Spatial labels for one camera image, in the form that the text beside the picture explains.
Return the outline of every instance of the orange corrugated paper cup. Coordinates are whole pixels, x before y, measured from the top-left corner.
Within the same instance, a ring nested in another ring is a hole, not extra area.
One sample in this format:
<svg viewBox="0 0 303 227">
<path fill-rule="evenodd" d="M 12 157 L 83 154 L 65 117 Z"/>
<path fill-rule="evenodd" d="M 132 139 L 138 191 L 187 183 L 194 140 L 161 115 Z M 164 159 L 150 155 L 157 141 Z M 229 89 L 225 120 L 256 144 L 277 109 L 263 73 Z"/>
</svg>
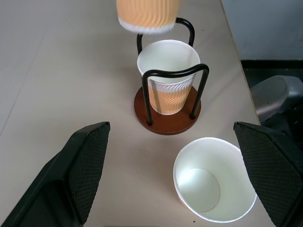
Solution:
<svg viewBox="0 0 303 227">
<path fill-rule="evenodd" d="M 181 0 L 117 0 L 119 22 L 140 34 L 158 34 L 173 28 Z"/>
</svg>

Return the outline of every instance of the white wall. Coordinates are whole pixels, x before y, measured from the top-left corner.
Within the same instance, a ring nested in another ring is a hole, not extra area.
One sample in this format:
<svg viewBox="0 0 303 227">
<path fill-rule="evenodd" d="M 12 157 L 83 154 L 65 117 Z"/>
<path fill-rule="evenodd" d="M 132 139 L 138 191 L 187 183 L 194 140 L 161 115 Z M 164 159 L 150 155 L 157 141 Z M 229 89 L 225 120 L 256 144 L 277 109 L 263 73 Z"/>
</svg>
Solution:
<svg viewBox="0 0 303 227">
<path fill-rule="evenodd" d="M 303 0 L 223 0 L 241 59 L 303 59 Z"/>
</svg>

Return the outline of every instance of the round wooden base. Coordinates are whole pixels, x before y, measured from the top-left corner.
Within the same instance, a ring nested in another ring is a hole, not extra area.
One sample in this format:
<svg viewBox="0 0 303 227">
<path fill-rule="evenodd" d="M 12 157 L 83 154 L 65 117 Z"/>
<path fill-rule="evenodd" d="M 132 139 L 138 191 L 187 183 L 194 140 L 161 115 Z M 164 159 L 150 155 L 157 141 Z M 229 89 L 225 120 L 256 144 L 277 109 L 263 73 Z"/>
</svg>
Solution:
<svg viewBox="0 0 303 227">
<path fill-rule="evenodd" d="M 147 123 L 143 91 L 142 88 L 140 88 L 134 98 L 134 110 L 139 122 L 149 131 L 160 135 L 176 135 L 185 132 L 193 126 L 194 123 L 196 123 L 201 112 L 201 102 L 196 113 L 196 118 L 193 120 L 189 118 L 196 97 L 197 91 L 192 87 L 182 110 L 173 115 L 162 115 L 151 108 L 151 119 L 153 121 L 153 125 L 149 126 Z"/>
</svg>

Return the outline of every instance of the white paper cup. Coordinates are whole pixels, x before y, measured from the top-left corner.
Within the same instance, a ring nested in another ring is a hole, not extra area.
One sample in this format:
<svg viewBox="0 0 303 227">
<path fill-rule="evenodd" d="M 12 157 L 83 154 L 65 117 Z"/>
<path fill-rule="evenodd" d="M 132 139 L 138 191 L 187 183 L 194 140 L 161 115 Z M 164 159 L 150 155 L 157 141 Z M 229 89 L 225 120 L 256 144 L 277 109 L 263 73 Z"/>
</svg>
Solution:
<svg viewBox="0 0 303 227">
<path fill-rule="evenodd" d="M 182 203 L 211 222 L 239 220 L 257 198 L 240 149 L 217 138 L 186 145 L 176 158 L 173 179 Z"/>
<path fill-rule="evenodd" d="M 177 40 L 162 40 L 145 47 L 139 54 L 137 66 L 143 75 L 148 70 L 180 71 L 200 63 L 190 45 Z M 182 78 L 148 78 L 152 108 L 163 115 L 179 112 L 187 99 L 195 74 Z"/>
</svg>

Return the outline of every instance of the table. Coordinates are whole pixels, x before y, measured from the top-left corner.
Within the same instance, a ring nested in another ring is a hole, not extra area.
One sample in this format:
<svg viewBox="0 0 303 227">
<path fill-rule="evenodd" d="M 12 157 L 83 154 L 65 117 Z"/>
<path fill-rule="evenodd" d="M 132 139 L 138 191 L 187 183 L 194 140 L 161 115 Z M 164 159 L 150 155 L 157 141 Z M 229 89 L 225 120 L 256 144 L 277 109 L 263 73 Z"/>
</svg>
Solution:
<svg viewBox="0 0 303 227">
<path fill-rule="evenodd" d="M 39 42 L 28 46 L 36 51 L 0 135 L 0 223 L 73 132 L 110 121 L 103 175 L 85 227 L 222 226 L 184 207 L 172 180 L 174 160 L 189 142 L 218 137 L 238 146 L 233 123 L 258 124 L 221 2 L 189 0 L 180 11 L 195 27 L 194 48 L 210 75 L 198 121 L 175 136 L 154 134 L 136 119 L 133 101 L 141 86 L 136 34 L 119 25 L 114 0 L 27 3 L 34 7 L 27 14 L 43 21 L 35 27 L 43 32 Z M 22 28 L 26 34 L 33 30 L 30 23 Z M 167 34 L 144 37 L 143 46 L 161 39 L 187 42 L 188 31 L 176 25 Z M 257 200 L 247 216 L 224 226 L 274 225 Z"/>
</svg>

